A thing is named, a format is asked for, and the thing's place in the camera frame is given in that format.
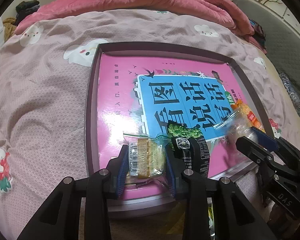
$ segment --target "orange snack package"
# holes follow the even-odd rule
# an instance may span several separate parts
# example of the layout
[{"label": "orange snack package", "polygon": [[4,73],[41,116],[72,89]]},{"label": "orange snack package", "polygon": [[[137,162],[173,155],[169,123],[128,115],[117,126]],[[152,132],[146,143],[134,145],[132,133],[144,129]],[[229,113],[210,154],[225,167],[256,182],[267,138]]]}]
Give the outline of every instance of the orange snack package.
[{"label": "orange snack package", "polygon": [[252,123],[252,125],[254,127],[265,132],[265,130],[263,129],[263,127],[262,127],[261,123],[259,122],[259,120],[257,119],[257,117],[251,111],[250,107],[247,104],[243,103],[241,99],[239,99],[234,105],[231,105],[231,108],[233,110],[239,108],[239,111],[244,113],[247,116],[247,118],[250,120],[250,122]]}]

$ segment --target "gray patterned fabric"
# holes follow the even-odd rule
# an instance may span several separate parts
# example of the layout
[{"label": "gray patterned fabric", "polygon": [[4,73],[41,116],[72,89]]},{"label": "gray patterned fabric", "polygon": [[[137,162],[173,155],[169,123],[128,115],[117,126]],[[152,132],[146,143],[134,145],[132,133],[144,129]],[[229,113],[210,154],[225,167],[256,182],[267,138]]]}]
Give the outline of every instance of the gray patterned fabric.
[{"label": "gray patterned fabric", "polygon": [[266,33],[267,57],[279,73],[284,72],[300,97],[300,38],[281,20],[249,0],[233,0]]},{"label": "gray patterned fabric", "polygon": [[[0,198],[0,231],[7,240],[17,238],[61,179],[87,176],[83,127],[90,67],[84,66],[86,59],[65,53],[71,46],[78,48],[95,39],[155,41],[232,57],[250,79],[269,118],[279,123],[287,140],[300,147],[298,130],[287,110],[292,103],[284,100],[266,68],[254,61],[257,49],[221,25],[137,9],[89,12],[36,25],[0,49],[0,147],[10,152],[13,177],[12,190]],[[198,32],[195,25],[205,25],[202,28],[210,32]]]}]

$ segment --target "qr code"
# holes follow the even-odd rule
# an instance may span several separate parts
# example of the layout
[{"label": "qr code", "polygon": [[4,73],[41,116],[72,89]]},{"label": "qr code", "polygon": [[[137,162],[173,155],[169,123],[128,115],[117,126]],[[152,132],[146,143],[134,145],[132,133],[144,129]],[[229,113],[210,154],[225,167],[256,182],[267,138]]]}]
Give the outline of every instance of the qr code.
[{"label": "qr code", "polygon": [[190,149],[190,143],[187,138],[176,138],[176,143],[179,149]]}]

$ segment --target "red comforter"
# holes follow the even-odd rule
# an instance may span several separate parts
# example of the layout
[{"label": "red comforter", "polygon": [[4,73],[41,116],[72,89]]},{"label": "red comforter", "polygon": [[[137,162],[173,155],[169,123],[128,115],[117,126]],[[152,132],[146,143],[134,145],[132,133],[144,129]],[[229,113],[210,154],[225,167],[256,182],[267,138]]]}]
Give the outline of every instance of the red comforter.
[{"label": "red comforter", "polygon": [[250,42],[250,36],[254,34],[248,17],[230,0],[56,0],[27,16],[18,25],[15,34],[23,33],[40,20],[76,16],[90,11],[140,7],[187,14],[215,22]]}]

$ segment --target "clear plastic packaging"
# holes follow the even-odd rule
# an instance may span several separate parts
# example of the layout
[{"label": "clear plastic packaging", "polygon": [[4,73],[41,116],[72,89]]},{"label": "clear plastic packaging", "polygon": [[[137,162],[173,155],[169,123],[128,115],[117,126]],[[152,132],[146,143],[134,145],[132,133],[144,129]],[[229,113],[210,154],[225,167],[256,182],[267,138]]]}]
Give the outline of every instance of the clear plastic packaging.
[{"label": "clear plastic packaging", "polygon": [[255,143],[258,143],[258,137],[251,127],[252,123],[245,113],[240,110],[229,114],[224,122],[214,126],[216,131],[220,131],[220,134],[226,134],[228,143],[233,145],[235,145],[237,139],[241,136],[245,136]]},{"label": "clear plastic packaging", "polygon": [[151,138],[146,134],[123,133],[129,145],[130,175],[148,179],[161,175],[165,166],[165,146],[170,138],[158,135]]}]

